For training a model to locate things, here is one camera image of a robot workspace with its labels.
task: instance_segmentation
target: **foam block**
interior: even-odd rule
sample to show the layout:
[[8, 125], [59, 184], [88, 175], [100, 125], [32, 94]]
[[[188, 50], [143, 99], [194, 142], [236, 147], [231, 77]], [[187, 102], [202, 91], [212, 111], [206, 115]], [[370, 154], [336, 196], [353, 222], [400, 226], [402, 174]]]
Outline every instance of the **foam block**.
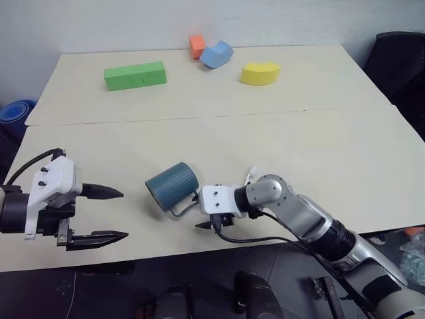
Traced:
[[240, 81], [250, 85], [265, 85], [276, 81], [280, 73], [280, 65], [273, 62], [248, 63], [242, 69]]
[[219, 41], [213, 47], [206, 47], [199, 60], [210, 68], [218, 68], [230, 60], [233, 49], [227, 43]]
[[193, 58], [199, 58], [205, 49], [205, 42], [202, 35], [193, 35], [190, 38], [191, 52]]
[[161, 61], [107, 68], [104, 70], [104, 79], [111, 91], [167, 83]]

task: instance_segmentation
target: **blue arch block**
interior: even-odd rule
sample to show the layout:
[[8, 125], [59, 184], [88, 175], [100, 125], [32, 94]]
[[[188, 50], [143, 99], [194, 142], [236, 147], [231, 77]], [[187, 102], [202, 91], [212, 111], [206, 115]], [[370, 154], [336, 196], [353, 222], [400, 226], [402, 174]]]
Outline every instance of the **blue arch block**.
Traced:
[[233, 49], [223, 41], [219, 41], [213, 47], [206, 47], [199, 60], [210, 68], [218, 68], [230, 60], [233, 55]]

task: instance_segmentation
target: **black cable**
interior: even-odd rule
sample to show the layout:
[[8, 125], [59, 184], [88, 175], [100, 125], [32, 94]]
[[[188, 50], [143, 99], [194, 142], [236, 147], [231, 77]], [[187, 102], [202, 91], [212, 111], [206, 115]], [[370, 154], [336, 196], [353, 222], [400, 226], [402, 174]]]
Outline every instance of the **black cable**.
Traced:
[[252, 238], [252, 239], [235, 239], [227, 237], [226, 235], [223, 235], [221, 230], [216, 230], [215, 233], [224, 241], [228, 241], [229, 243], [235, 243], [235, 244], [247, 244], [247, 243], [258, 243], [260, 241], [285, 241], [304, 252], [308, 253], [309, 251], [305, 249], [303, 246], [301, 246], [299, 243], [296, 243], [295, 241], [291, 241], [288, 238], [285, 237], [279, 237], [279, 236], [273, 236], [273, 237], [260, 237], [260, 238]]
[[272, 214], [269, 214], [269, 213], [266, 213], [266, 212], [262, 212], [262, 215], [263, 216], [267, 216], [268, 218], [271, 218], [271, 219], [273, 219], [275, 222], [277, 222], [277, 223], [279, 223], [279, 224], [282, 224], [280, 221], [279, 221], [279, 219], [277, 219], [276, 217], [274, 217]]
[[15, 180], [26, 170], [28, 169], [31, 165], [33, 165], [34, 163], [37, 163], [38, 161], [41, 161], [43, 158], [46, 158], [47, 156], [50, 155], [54, 155], [57, 153], [62, 153], [64, 154], [64, 150], [60, 149], [60, 148], [53, 148], [49, 151], [46, 151], [38, 156], [36, 156], [35, 158], [29, 160], [27, 163], [25, 163], [24, 165], [22, 165], [21, 168], [19, 168], [12, 176], [11, 178], [7, 181], [6, 185], [12, 185]]

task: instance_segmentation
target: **white table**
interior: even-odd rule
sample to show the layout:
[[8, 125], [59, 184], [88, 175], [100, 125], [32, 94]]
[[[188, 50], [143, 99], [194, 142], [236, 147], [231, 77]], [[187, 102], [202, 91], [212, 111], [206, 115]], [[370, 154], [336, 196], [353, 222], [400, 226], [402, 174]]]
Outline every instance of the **white table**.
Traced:
[[[164, 214], [144, 181], [178, 161], [201, 184], [242, 183], [252, 164], [276, 173], [348, 228], [379, 231], [425, 223], [425, 147], [391, 105], [249, 116], [40, 126], [27, 130], [11, 172], [53, 147], [66, 148], [84, 181], [119, 189], [123, 199], [79, 199], [76, 234], [117, 230], [129, 237], [101, 249], [65, 252], [52, 237], [0, 235], [0, 271], [86, 265], [236, 247], [196, 229], [207, 217]], [[25, 191], [36, 167], [18, 180]], [[236, 220], [233, 237], [284, 235], [263, 217]]]
[[[108, 92], [103, 70], [162, 60], [167, 84]], [[282, 66], [277, 82], [239, 82], [248, 62]], [[199, 118], [332, 108], [371, 108], [385, 96], [339, 45], [236, 48], [211, 70], [188, 50], [63, 54], [27, 125]]]

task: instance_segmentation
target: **orange block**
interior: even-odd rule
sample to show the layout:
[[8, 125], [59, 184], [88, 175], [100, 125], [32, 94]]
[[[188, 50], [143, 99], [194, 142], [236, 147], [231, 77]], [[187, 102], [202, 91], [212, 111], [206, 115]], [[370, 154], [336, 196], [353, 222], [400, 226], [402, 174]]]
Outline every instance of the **orange block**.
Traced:
[[199, 58], [205, 49], [205, 42], [202, 35], [193, 35], [190, 41], [192, 57]]

